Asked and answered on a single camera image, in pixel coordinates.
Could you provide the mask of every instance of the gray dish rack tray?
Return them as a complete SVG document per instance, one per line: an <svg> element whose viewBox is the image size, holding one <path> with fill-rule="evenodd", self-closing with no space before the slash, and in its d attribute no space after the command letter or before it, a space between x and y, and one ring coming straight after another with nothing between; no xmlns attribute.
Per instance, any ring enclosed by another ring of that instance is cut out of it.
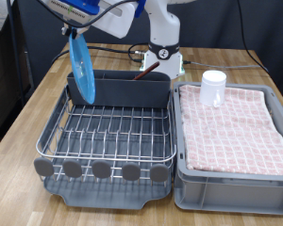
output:
<svg viewBox="0 0 283 226"><path fill-rule="evenodd" d="M95 71L94 106L70 74L37 143L36 171L50 193L71 206L141 209L170 193L174 173L182 209L283 215L283 176L186 168L178 89L200 83L177 82L170 92L168 76L129 81L138 73ZM283 107L271 88L227 86L263 91L283 136Z"/></svg>
<svg viewBox="0 0 283 226"><path fill-rule="evenodd" d="M86 105L69 75L35 160L44 187L67 205L141 209L170 193L176 155L170 79L150 73L131 81L138 73L94 71L94 105Z"/></svg>
<svg viewBox="0 0 283 226"><path fill-rule="evenodd" d="M182 209L283 215L283 176L189 170L186 167L179 88L174 85L177 161L175 203ZM227 87L264 92L277 131L283 136L283 107L273 90L262 85L226 84Z"/></svg>

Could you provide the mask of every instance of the white robot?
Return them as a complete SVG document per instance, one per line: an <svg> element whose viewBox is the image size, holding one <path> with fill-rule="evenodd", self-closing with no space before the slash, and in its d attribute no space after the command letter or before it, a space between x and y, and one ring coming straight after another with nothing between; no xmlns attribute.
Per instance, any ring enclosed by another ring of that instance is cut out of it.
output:
<svg viewBox="0 0 283 226"><path fill-rule="evenodd" d="M65 20L74 20L85 24L106 8L117 4L120 0L42 0L50 9L63 15ZM144 55L141 70L145 70L155 62L160 65L155 72L166 73L171 79L185 73L182 67L182 55L179 53L179 19L167 11L167 5L189 3L195 0L140 0L128 2L113 8L93 26L108 32L119 39L126 36L132 21L139 17L143 8L150 19L149 50ZM82 34L89 27L77 29L77 34ZM68 25L62 28L62 33L67 34Z"/></svg>

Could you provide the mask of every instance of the pink checkered towel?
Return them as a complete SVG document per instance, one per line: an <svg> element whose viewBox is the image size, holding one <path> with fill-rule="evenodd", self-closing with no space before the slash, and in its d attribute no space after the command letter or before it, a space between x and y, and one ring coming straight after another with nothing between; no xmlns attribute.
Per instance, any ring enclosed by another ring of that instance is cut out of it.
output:
<svg viewBox="0 0 283 226"><path fill-rule="evenodd" d="M179 90L189 170L283 175L283 137L263 92L226 88L214 108L199 102L199 87Z"/></svg>

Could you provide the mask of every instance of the white mug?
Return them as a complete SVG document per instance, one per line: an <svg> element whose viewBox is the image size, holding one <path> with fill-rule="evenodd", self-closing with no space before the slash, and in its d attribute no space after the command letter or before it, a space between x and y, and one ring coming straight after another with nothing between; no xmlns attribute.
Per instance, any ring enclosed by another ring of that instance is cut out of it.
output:
<svg viewBox="0 0 283 226"><path fill-rule="evenodd" d="M225 101L226 74L206 71L202 76L199 101L203 105L218 107Z"/></svg>

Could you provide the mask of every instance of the rack wire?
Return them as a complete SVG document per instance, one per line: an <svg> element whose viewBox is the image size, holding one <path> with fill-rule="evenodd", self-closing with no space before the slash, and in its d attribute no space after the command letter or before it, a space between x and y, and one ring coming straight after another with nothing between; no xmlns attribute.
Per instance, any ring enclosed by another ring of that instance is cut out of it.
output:
<svg viewBox="0 0 283 226"><path fill-rule="evenodd" d="M57 120L49 120L37 142L37 151L53 163L55 181L65 176L62 164L66 159L80 164L82 182L92 177L97 182L92 173L95 160L110 165L110 183L123 179L126 163L139 165L139 181L150 180L150 169L156 164L170 170L175 156L171 102L165 109L72 105L67 89L64 92L66 101L52 116Z"/></svg>

